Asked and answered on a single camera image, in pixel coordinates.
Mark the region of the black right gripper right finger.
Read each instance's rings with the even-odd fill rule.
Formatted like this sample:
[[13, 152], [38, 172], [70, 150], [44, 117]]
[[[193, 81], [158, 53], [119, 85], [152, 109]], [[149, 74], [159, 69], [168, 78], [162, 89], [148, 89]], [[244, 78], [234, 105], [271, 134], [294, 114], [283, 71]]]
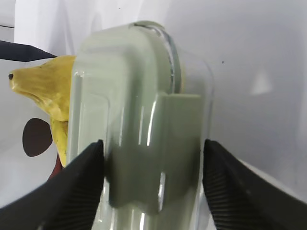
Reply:
[[221, 144], [204, 142], [203, 188], [218, 230], [305, 230], [307, 205], [258, 176]]

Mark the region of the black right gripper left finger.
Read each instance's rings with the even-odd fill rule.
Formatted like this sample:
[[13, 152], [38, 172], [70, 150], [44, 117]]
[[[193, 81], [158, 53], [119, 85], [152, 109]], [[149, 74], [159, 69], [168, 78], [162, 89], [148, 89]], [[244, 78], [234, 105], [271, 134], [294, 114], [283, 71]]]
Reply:
[[90, 230], [104, 183], [101, 140], [36, 190], [1, 208], [2, 230]]

